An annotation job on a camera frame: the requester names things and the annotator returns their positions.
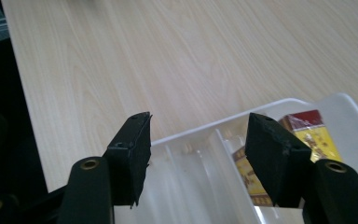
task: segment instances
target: plastic container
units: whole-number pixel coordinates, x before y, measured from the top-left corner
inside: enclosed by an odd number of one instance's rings
[[[345,163],[358,172],[358,106],[338,93],[315,104],[284,99],[152,143],[138,207],[115,207],[117,223],[301,223],[301,210],[254,207],[232,160],[251,112],[273,119],[318,109]]]

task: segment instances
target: wooden table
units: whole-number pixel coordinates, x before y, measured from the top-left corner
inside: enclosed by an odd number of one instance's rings
[[[151,111],[152,140],[286,97],[358,103],[358,0],[4,0],[48,183]]]

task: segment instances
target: light wood tabletop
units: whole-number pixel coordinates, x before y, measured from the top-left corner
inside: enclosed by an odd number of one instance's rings
[[[158,140],[282,98],[358,104],[358,0],[4,0],[48,189],[130,115]]]

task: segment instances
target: wood grain surface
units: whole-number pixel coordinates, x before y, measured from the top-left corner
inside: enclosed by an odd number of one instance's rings
[[[358,0],[4,0],[48,189],[150,111],[152,140],[286,97],[358,103]]]

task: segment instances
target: white tray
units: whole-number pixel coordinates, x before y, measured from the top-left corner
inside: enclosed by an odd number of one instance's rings
[[[358,172],[358,106],[338,93],[315,104],[284,99],[152,143],[138,207],[115,207],[117,223],[302,222],[301,210],[254,207],[232,160],[251,112],[273,119],[318,109],[343,161]]]

